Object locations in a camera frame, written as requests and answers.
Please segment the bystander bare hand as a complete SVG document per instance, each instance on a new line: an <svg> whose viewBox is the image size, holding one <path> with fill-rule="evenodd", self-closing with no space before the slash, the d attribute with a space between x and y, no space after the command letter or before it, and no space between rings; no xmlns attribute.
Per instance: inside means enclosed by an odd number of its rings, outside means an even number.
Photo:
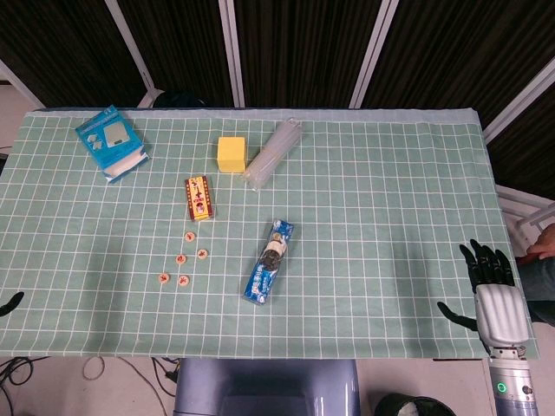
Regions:
<svg viewBox="0 0 555 416"><path fill-rule="evenodd" d="M536 242L527 249L526 254L539 260L555 256L555 224L550 224L542 230Z"/></svg>

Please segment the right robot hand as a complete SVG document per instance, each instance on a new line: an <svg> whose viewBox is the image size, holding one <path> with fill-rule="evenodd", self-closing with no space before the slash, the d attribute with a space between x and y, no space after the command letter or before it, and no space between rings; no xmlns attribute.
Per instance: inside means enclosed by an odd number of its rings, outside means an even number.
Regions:
<svg viewBox="0 0 555 416"><path fill-rule="evenodd" d="M527 308L514 281L512 266L500 250L472 239L460 246L475 308L475 317L454 313L444 302L440 312L452 323L478 334L485 349L522 347L529 340Z"/></svg>

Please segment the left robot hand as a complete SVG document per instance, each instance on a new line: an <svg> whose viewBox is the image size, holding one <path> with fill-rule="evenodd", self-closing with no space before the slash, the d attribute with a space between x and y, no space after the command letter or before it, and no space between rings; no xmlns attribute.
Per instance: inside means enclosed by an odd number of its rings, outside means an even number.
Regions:
<svg viewBox="0 0 555 416"><path fill-rule="evenodd" d="M4 317L14 311L21 303L24 293L19 291L15 293L4 305L0 306L0 316Z"/></svg>

